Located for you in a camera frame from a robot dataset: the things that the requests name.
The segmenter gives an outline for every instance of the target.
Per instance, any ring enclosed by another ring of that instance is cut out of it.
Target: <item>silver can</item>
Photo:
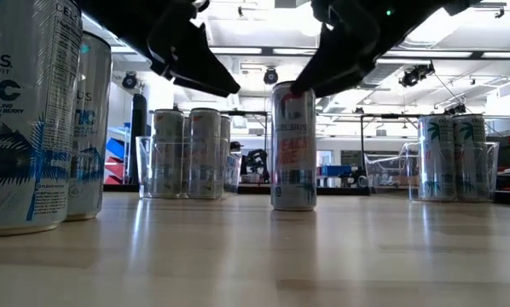
[[[181,176],[181,196],[188,197],[188,169],[190,155],[190,120],[183,119],[183,173]]]
[[[221,113],[210,108],[192,109],[188,197],[218,198],[221,160]]]
[[[92,33],[83,32],[67,200],[68,221],[94,218],[101,211],[111,66],[109,44]]]
[[[223,197],[224,193],[225,169],[227,165],[227,157],[229,157],[230,153],[230,124],[230,118],[221,116],[221,158],[219,160],[218,174],[218,181],[220,182],[220,185],[218,186],[217,192],[219,198]]]
[[[292,82],[272,93],[271,202],[276,210],[312,211],[316,206],[316,98],[296,96]]]
[[[420,199],[455,200],[454,132],[451,117],[429,115],[419,118],[418,137]]]
[[[149,196],[177,198],[181,193],[183,113],[155,110],[149,160]]]
[[[66,218],[81,34],[70,0],[0,1],[0,235]]]
[[[456,187],[458,198],[490,199],[486,132],[482,114],[454,116]]]

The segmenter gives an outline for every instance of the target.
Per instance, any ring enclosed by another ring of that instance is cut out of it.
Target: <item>celsius can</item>
[[[215,200],[219,188],[221,161],[221,113],[210,108],[194,108],[191,126],[188,197]]]
[[[153,113],[148,193],[154,198],[177,198],[183,172],[183,113],[170,109]]]
[[[67,221],[94,218],[101,211],[111,65],[109,44],[92,33],[83,32]]]
[[[272,93],[272,192],[276,210],[312,211],[316,206],[316,98],[296,96],[292,82]]]
[[[454,116],[456,187],[458,198],[490,199],[486,133],[482,114]]]
[[[0,235],[66,218],[81,34],[71,0],[0,1]]]
[[[221,116],[221,158],[219,160],[219,178],[220,182],[218,187],[218,197],[221,198],[224,192],[224,184],[225,184],[225,173],[227,167],[227,158],[229,157],[230,152],[230,118],[226,116]]]
[[[455,200],[454,132],[451,117],[429,115],[419,118],[418,138],[420,199]]]
[[[181,196],[187,197],[188,191],[188,163],[190,155],[190,120],[183,119],[183,173],[181,175]]]

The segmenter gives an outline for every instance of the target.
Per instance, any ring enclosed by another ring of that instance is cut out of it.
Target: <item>table surface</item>
[[[0,238],[1,306],[510,306],[510,206],[138,200]]]

